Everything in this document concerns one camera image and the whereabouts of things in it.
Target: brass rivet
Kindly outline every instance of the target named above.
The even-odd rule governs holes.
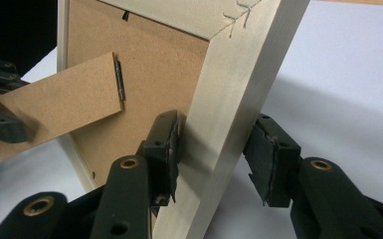
[[[51,209],[51,207],[54,205],[55,198],[52,196],[44,196],[41,198],[38,198],[32,202],[30,202],[25,208],[24,208],[24,215],[26,216],[37,216],[40,215],[47,210]]]
[[[330,163],[323,161],[323,160],[313,160],[311,162],[311,166],[315,167],[316,169],[328,171],[331,170],[332,166]]]
[[[129,158],[120,163],[120,167],[130,169],[138,166],[138,161],[134,158]]]

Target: hardboard backing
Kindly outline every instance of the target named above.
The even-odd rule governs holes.
[[[113,53],[0,96],[0,112],[20,119],[29,139],[0,140],[0,158],[51,140],[122,110]]]
[[[111,163],[135,154],[157,115],[188,113],[209,43],[97,1],[71,0],[68,67],[107,51],[122,65],[124,111],[72,133],[77,150],[104,184]]]

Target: white surface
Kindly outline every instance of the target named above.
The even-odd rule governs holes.
[[[302,147],[383,202],[383,7],[311,2],[263,108]],[[295,238],[240,161],[207,239]]]
[[[23,80],[35,82],[54,74],[56,52],[52,51]],[[85,193],[57,139],[0,160],[0,223],[21,200],[41,191],[62,192],[69,201]]]

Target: wooden frame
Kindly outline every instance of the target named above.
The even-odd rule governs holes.
[[[67,2],[60,1],[60,69]],[[105,2],[210,42],[180,145],[177,202],[161,209],[153,232],[203,238],[308,1]]]

